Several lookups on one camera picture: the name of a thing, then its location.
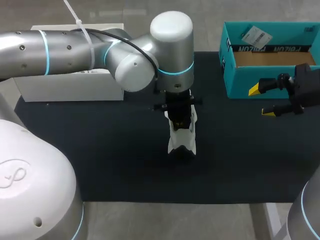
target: cardboard box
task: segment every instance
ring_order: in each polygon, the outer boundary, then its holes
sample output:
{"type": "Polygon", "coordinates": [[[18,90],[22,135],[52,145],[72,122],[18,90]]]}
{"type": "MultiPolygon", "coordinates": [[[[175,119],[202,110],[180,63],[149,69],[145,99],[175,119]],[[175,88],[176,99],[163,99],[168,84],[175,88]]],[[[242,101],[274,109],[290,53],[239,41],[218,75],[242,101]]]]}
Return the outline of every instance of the cardboard box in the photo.
{"type": "MultiPolygon", "coordinates": [[[[319,22],[225,22],[219,58],[227,95],[231,99],[247,99],[248,92],[260,78],[277,78],[279,74],[295,74],[295,65],[308,63],[320,68],[319,22]],[[271,35],[262,48],[243,39],[257,27],[271,35]]],[[[286,99],[285,90],[275,89],[250,99],[286,99]]]]}

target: black mat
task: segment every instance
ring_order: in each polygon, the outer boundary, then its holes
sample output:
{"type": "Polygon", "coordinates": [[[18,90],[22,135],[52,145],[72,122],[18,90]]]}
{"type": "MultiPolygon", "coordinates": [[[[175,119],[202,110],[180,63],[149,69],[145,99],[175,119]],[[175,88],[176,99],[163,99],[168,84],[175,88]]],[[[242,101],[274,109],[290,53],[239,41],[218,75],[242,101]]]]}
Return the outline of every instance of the black mat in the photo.
{"type": "Polygon", "coordinates": [[[234,204],[293,202],[320,160],[320,109],[261,116],[280,100],[227,98],[216,52],[196,52],[197,156],[167,157],[169,125],[152,87],[124,102],[26,103],[26,127],[72,163],[84,201],[234,204]]]}

